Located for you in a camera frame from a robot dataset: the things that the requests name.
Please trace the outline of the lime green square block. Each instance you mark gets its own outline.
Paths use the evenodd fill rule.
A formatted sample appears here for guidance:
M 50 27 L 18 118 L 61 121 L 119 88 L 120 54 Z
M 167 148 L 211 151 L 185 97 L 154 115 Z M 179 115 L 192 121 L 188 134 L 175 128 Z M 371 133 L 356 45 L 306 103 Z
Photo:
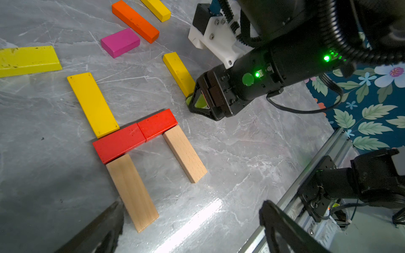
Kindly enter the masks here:
M 192 100 L 192 96 L 188 97 L 186 99 L 186 104 L 190 105 L 191 100 Z M 206 102 L 203 94 L 199 95 L 197 101 L 194 104 L 194 107 L 198 108 L 198 109 L 209 109 L 209 106 L 207 105 L 207 102 Z

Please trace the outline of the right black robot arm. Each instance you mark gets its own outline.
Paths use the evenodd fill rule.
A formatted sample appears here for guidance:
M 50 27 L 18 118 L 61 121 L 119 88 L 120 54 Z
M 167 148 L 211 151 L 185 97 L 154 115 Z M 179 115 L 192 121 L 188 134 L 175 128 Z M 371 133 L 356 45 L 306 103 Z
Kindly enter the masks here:
M 358 64 L 405 61 L 404 1 L 228 1 L 196 7 L 189 40 L 208 48 L 221 64 L 197 80 L 187 96 L 191 113 L 219 121 L 254 99 L 268 101 L 285 87 L 319 77 L 338 96 L 328 76 L 349 78 Z

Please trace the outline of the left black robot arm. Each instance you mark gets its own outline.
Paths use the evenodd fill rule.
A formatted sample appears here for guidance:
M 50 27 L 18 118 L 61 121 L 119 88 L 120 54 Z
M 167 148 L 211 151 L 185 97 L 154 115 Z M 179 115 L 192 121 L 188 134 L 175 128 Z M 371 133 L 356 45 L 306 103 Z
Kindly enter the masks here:
M 392 221 L 405 222 L 405 175 L 393 162 L 397 149 L 381 149 L 357 156 L 348 168 L 337 168 L 324 156 L 304 172 L 294 199 L 317 223 L 332 218 L 347 208 L 363 206 L 396 209 Z M 62 253 L 112 253 L 123 229 L 123 203 L 117 200 L 60 248 Z M 292 218 L 288 209 L 265 201 L 259 211 L 265 236 L 257 250 L 267 247 L 272 253 L 324 253 L 327 249 Z

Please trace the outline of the long yellow block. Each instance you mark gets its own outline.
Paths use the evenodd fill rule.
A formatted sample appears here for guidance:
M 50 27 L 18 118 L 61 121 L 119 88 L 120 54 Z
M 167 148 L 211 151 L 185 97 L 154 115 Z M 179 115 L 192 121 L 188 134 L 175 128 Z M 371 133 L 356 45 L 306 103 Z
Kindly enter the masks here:
M 69 76 L 67 80 L 98 139 L 120 129 L 90 72 Z

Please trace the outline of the natural wood block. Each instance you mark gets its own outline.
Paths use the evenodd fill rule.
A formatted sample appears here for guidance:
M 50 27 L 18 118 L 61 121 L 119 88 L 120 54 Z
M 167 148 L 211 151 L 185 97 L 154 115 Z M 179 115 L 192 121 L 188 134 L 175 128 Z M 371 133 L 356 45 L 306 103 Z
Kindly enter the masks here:
M 191 183 L 197 183 L 206 173 L 200 157 L 179 125 L 163 134 L 163 137 Z
M 108 164 L 107 170 L 138 233 L 159 218 L 157 209 L 129 155 Z

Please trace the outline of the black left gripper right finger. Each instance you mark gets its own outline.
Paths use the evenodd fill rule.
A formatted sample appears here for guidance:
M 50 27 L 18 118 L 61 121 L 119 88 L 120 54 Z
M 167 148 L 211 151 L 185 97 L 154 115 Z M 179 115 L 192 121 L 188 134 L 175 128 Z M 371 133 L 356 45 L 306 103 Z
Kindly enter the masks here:
M 329 252 L 270 200 L 263 202 L 259 221 L 271 253 Z

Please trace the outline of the red block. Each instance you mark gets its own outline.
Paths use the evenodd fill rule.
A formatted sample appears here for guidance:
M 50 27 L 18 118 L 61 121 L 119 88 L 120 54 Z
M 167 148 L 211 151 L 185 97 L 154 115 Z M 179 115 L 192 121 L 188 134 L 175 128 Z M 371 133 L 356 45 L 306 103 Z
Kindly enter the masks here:
M 97 140 L 93 146 L 102 163 L 107 164 L 145 142 L 146 138 L 135 123 Z
M 170 109 L 166 109 L 138 122 L 138 127 L 146 142 L 162 135 L 177 125 L 178 122 Z

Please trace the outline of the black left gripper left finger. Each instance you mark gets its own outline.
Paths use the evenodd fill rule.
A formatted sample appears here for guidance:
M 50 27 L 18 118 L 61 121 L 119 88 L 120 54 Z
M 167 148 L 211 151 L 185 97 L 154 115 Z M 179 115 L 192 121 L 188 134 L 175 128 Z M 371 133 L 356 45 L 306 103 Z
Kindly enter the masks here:
M 58 253 L 114 253 L 122 235 L 124 206 L 116 200 L 57 250 Z

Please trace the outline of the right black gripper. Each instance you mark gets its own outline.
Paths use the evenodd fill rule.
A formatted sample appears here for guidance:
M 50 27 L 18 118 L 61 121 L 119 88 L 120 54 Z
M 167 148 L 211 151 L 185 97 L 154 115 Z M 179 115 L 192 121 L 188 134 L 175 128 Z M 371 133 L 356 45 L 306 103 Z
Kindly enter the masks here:
M 268 48 L 250 51 L 228 69 L 221 64 L 197 79 L 188 109 L 214 121 L 235 116 L 254 99 L 283 88 L 281 66 L 282 58 Z

